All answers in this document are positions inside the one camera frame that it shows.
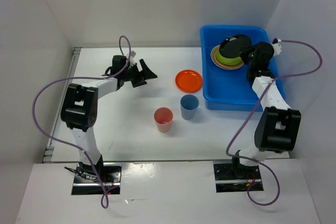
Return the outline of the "black round plate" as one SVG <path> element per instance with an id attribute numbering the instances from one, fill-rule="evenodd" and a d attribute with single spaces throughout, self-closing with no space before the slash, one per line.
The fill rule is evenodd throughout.
<path id="1" fill-rule="evenodd" d="M 247 35 L 238 34 L 226 38 L 219 46 L 219 54 L 228 59 L 237 58 L 242 49 L 251 46 L 251 38 Z"/>

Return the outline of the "green round plate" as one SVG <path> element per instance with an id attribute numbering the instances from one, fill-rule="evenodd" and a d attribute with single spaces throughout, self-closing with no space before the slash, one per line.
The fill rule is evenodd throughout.
<path id="1" fill-rule="evenodd" d="M 217 48 L 217 51 L 215 52 L 215 58 L 222 64 L 228 65 L 228 66 L 234 66 L 237 64 L 240 64 L 242 62 L 242 59 L 240 57 L 236 58 L 227 58 L 224 57 L 220 52 L 219 48 Z"/>

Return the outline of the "green-rimmed bamboo woven plate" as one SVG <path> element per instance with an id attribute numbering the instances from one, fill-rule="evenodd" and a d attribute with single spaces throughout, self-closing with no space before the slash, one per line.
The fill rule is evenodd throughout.
<path id="1" fill-rule="evenodd" d="M 241 68 L 244 65 L 243 62 L 240 62 L 239 64 L 232 65 L 232 66 L 221 63 L 216 58 L 216 53 L 218 52 L 218 49 L 219 49 L 219 45 L 215 46 L 211 51 L 211 60 L 217 67 L 224 69 L 224 70 L 236 70 L 236 69 Z"/>

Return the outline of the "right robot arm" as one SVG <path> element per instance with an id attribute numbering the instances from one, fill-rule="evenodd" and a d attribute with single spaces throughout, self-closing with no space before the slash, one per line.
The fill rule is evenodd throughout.
<path id="1" fill-rule="evenodd" d="M 262 98 L 262 116 L 254 133 L 254 142 L 237 151 L 232 158 L 230 172 L 242 179 L 252 173 L 257 163 L 272 153 L 283 153 L 294 149 L 301 113 L 293 110 L 284 100 L 274 81 L 269 63 L 274 48 L 266 42 L 259 42 L 241 51 L 240 56 L 247 65 L 247 80 L 257 97 Z"/>

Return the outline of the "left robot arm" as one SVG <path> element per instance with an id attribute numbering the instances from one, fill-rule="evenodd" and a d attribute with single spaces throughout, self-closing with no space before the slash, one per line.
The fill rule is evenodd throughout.
<path id="1" fill-rule="evenodd" d="M 107 94 L 118 91 L 126 82 L 134 88 L 147 84 L 147 80 L 156 79 L 143 59 L 139 61 L 139 70 L 132 58 L 116 55 L 108 67 L 103 79 L 85 84 L 69 84 L 61 108 L 61 120 L 65 122 L 80 148 L 79 168 L 77 172 L 98 182 L 104 177 L 103 159 L 98 150 L 93 126 L 98 117 L 98 100 Z"/>

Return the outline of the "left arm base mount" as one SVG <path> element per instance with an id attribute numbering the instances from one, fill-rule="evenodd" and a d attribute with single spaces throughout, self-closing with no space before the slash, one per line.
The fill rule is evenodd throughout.
<path id="1" fill-rule="evenodd" d="M 103 190 L 98 182 L 94 172 L 82 172 L 80 165 L 76 169 L 67 168 L 74 174 L 72 185 L 72 195 L 103 195 Z M 118 195 L 120 193 L 122 165 L 118 163 L 104 163 L 99 171 L 102 183 L 109 195 Z"/>

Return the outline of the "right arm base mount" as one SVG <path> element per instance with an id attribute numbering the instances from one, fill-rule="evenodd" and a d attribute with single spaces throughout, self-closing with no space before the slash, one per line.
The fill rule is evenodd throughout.
<path id="1" fill-rule="evenodd" d="M 261 174 L 258 166 L 248 167 L 247 170 L 234 171 L 233 164 L 229 160 L 214 162 L 214 177 L 217 193 L 263 191 Z"/>

